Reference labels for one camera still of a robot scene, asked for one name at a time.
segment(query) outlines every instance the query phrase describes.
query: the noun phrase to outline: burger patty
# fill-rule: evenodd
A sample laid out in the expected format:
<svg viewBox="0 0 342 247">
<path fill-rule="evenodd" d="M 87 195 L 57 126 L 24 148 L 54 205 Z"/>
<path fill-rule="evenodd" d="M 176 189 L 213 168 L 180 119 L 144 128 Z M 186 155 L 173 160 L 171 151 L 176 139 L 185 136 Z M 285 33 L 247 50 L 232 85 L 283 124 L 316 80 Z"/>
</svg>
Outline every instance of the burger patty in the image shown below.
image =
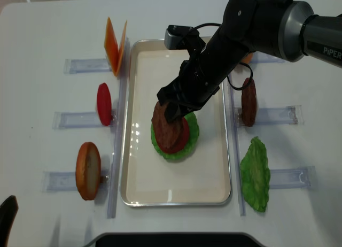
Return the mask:
<svg viewBox="0 0 342 247">
<path fill-rule="evenodd" d="M 177 119 L 168 123 L 164 116 L 166 107 L 167 103 L 163 106 L 159 102 L 156 103 L 152 117 L 152 126 L 158 145 L 161 145 L 164 149 L 170 149 L 182 135 L 183 122 L 182 119 Z"/>
<path fill-rule="evenodd" d="M 249 81 L 247 78 L 244 82 L 244 86 Z M 252 127 L 255 123 L 255 117 L 257 116 L 257 90 L 255 89 L 255 83 L 252 79 L 251 84 L 242 90 L 242 121 L 247 127 Z"/>
</svg>

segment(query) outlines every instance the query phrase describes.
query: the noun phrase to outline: red tomato slice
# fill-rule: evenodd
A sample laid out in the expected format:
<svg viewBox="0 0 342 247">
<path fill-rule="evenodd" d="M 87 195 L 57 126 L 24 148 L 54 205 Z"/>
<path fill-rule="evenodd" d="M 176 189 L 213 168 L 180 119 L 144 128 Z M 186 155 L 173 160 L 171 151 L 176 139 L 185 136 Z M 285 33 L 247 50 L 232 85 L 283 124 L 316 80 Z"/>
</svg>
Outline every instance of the red tomato slice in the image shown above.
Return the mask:
<svg viewBox="0 0 342 247">
<path fill-rule="evenodd" d="M 177 143 L 172 148 L 165 149 L 165 148 L 163 148 L 157 142 L 159 148 L 164 153 L 177 153 L 177 152 L 181 151 L 186 146 L 186 144 L 188 143 L 188 140 L 189 140 L 189 137 L 190 137 L 189 125 L 188 125 L 188 122 L 186 121 L 186 119 L 184 117 L 182 118 L 182 122 L 183 122 L 183 132 L 182 132 L 182 135 L 180 136 L 180 138 L 178 139 Z"/>
<path fill-rule="evenodd" d="M 112 99 L 106 83 L 97 90 L 97 112 L 102 125 L 109 126 L 112 122 Z"/>
</svg>

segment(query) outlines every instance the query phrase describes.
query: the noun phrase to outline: lettuce leaf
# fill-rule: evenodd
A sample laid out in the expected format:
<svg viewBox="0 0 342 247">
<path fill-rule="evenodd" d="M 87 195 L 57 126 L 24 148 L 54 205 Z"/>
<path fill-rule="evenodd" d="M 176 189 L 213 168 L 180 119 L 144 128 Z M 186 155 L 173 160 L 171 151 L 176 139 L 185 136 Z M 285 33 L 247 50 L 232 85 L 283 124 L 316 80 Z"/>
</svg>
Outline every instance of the lettuce leaf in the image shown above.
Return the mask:
<svg viewBox="0 0 342 247">
<path fill-rule="evenodd" d="M 245 201 L 256 211 L 265 212 L 269 195 L 271 172 L 265 145 L 254 137 L 240 164 L 242 194 Z"/>
<path fill-rule="evenodd" d="M 185 145 L 185 147 L 177 153 L 170 153 L 170 154 L 164 153 L 159 148 L 159 146 L 157 144 L 156 136 L 155 136 L 154 131 L 153 131 L 153 126 L 151 124 L 151 141 L 152 141 L 152 144 L 153 144 L 155 150 L 157 151 L 157 153 L 159 153 L 161 156 L 163 156 L 166 160 L 181 159 L 181 158 L 189 155 L 195 149 L 197 139 L 199 136 L 199 127 L 197 124 L 196 116 L 193 112 L 191 112 L 191 113 L 187 114 L 186 116 L 184 116 L 184 118 L 188 122 L 189 130 L 190 130 L 190 136 L 189 136 L 188 143 Z"/>
</svg>

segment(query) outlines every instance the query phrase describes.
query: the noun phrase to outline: black object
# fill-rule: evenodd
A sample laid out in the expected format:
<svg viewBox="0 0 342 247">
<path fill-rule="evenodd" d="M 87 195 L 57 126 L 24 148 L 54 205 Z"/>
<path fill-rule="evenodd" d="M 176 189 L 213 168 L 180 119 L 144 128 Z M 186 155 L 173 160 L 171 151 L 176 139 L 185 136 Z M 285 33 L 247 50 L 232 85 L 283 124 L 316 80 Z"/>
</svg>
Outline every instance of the black object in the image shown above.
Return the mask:
<svg viewBox="0 0 342 247">
<path fill-rule="evenodd" d="M 228 83 L 230 84 L 230 86 L 231 86 L 233 89 L 235 89 L 235 90 L 244 90 L 245 88 L 247 88 L 247 87 L 252 83 L 253 71 L 252 71 L 252 68 L 251 68 L 248 64 L 246 64 L 246 63 L 239 63 L 239 64 L 241 64 L 242 66 L 247 67 L 247 68 L 250 69 L 250 71 L 251 71 L 251 76 L 250 76 L 250 79 L 247 81 L 247 84 L 244 85 L 244 86 L 242 86 L 242 87 L 240 87 L 240 88 L 237 88 L 237 87 L 234 87 L 234 86 L 231 84 L 229 77 L 227 77 L 227 80 L 228 80 Z"/>
<path fill-rule="evenodd" d="M 120 246 L 129 242 L 130 246 L 225 246 L 225 247 L 261 247 L 253 239 L 243 234 L 115 234 L 103 236 L 96 247 Z"/>
<path fill-rule="evenodd" d="M 0 246 L 7 246 L 18 209 L 17 199 L 13 195 L 7 198 L 0 206 Z"/>
<path fill-rule="evenodd" d="M 208 22 L 208 23 L 206 23 L 206 24 L 198 25 L 198 26 L 196 26 L 196 27 L 194 27 L 194 28 L 190 27 L 189 31 L 188 31 L 187 33 L 185 33 L 185 34 L 183 35 L 183 37 L 181 38 L 180 43 L 181 43 L 181 44 L 184 44 L 184 43 L 183 43 L 183 40 L 185 39 L 185 37 L 187 37 L 190 33 L 194 32 L 196 29 L 201 29 L 201 28 L 207 27 L 207 26 L 216 26 L 216 27 L 220 27 L 221 24 L 216 24 L 216 23 L 214 23 L 214 22 Z"/>
<path fill-rule="evenodd" d="M 219 84 L 250 52 L 261 51 L 288 61 L 304 54 L 342 67 L 342 17 L 313 17 L 311 6 L 293 0 L 229 0 L 223 23 L 205 44 L 197 30 L 170 25 L 168 49 L 187 49 L 178 77 L 157 94 L 168 103 L 168 122 L 200 110 Z"/>
</svg>

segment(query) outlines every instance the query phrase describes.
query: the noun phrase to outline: white tray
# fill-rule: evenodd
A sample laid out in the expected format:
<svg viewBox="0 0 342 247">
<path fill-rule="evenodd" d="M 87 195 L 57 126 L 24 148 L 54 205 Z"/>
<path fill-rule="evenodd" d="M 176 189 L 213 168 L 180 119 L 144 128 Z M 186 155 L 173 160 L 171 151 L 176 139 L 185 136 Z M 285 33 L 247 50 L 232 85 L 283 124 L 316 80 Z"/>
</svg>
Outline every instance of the white tray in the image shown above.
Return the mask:
<svg viewBox="0 0 342 247">
<path fill-rule="evenodd" d="M 130 206 L 223 204 L 231 192 L 222 90 L 195 112 L 200 129 L 194 153 L 168 162 L 151 143 L 157 92 L 179 73 L 185 50 L 162 40 L 139 41 L 131 51 L 129 97 L 121 166 L 121 197 Z"/>
</svg>

